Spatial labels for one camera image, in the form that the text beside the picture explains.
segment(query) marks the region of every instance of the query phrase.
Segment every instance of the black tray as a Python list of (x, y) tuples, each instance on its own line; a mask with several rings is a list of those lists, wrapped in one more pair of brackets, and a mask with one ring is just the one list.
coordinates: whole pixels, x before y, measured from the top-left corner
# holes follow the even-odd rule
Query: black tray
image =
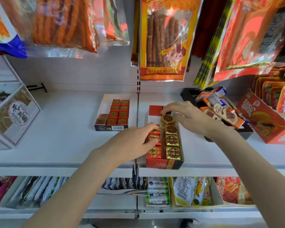
[[(204, 90), (211, 91), (213, 90), (213, 88), (206, 88)], [(180, 94), (184, 101), (190, 101), (192, 105), (200, 108), (200, 107), (207, 106), (207, 104), (204, 103), (204, 101), (200, 101), (199, 103), (195, 101), (195, 98), (201, 93), (201, 91), (202, 90), (197, 89), (197, 88), (184, 88)], [(222, 121), (224, 122), (224, 124), (230, 126), (230, 124), (226, 122), (224, 119), (222, 119)], [(245, 123), (243, 127), (244, 128), (242, 129), (235, 129), (235, 130), (242, 136), (243, 139), (247, 140), (252, 135), (253, 130), (250, 126), (247, 125), (247, 123)], [(212, 142), (211, 139), (207, 137), (205, 138), (207, 141)]]

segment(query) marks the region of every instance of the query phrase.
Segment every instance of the forearm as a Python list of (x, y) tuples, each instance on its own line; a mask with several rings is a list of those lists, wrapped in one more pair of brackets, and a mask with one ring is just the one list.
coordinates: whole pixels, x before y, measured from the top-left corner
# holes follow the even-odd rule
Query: forearm
[(233, 129), (218, 126), (209, 138), (230, 160), (267, 225), (285, 227), (285, 177)]
[(117, 167), (105, 150), (93, 150), (68, 181), (22, 228), (75, 228), (98, 189)]

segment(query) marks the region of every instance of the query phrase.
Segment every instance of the shelf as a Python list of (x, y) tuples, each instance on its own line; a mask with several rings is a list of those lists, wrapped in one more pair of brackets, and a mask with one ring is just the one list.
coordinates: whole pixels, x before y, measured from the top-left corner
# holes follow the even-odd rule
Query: shelf
[[(181, 96), (169, 93), (140, 93), (138, 126), (147, 123), (149, 105), (167, 105), (174, 101), (182, 101)], [(182, 167), (179, 170), (145, 168), (146, 158), (142, 156), (137, 159), (140, 176), (238, 176), (230, 161), (215, 143), (207, 142), (203, 136), (193, 134), (181, 125), (180, 132), (185, 159)], [(247, 141), (285, 176), (285, 145), (265, 144), (256, 132)]]
[(209, 219), (224, 218), (262, 218), (256, 208), (247, 207), (222, 207), (217, 209), (183, 209), (170, 207), (169, 209), (146, 208), (146, 198), (137, 197), (137, 207), (140, 219), (159, 219), (159, 218), (195, 218), (199, 222), (209, 222)]
[[(108, 92), (32, 93), (42, 111), (16, 149), (0, 151), (0, 175), (71, 176), (91, 150), (117, 134), (94, 128), (102, 97)], [(127, 94), (131, 98), (129, 126), (136, 126), (137, 94)], [(134, 163), (123, 163), (110, 176), (131, 177)]]
[[(30, 218), (38, 209), (0, 208), (0, 219)], [(83, 218), (135, 218), (136, 196), (96, 195)]]

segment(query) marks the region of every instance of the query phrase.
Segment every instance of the person's right hand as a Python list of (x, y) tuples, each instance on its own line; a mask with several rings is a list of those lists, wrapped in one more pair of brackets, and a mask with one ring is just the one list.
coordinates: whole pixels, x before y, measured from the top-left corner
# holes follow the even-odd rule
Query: person's right hand
[(177, 101), (170, 103), (160, 113), (165, 114), (168, 111), (176, 112), (173, 118), (175, 121), (181, 123), (184, 128), (193, 133), (207, 137), (209, 137), (211, 131), (217, 126), (224, 126), (223, 123), (219, 123), (215, 119), (209, 117), (189, 101)]

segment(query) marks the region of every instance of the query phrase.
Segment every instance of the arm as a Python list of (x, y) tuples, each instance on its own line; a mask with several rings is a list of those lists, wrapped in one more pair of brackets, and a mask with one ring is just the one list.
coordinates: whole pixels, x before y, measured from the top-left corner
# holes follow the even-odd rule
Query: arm
[(217, 122), (190, 102), (168, 104), (161, 113), (175, 111), (187, 130), (214, 141), (230, 160), (268, 227), (285, 227), (285, 177), (234, 129)]
[(142, 128), (130, 127), (93, 150), (68, 181), (22, 228), (77, 227), (110, 173), (123, 162), (146, 154), (156, 145), (157, 139), (143, 144), (153, 129), (158, 129), (154, 123)]

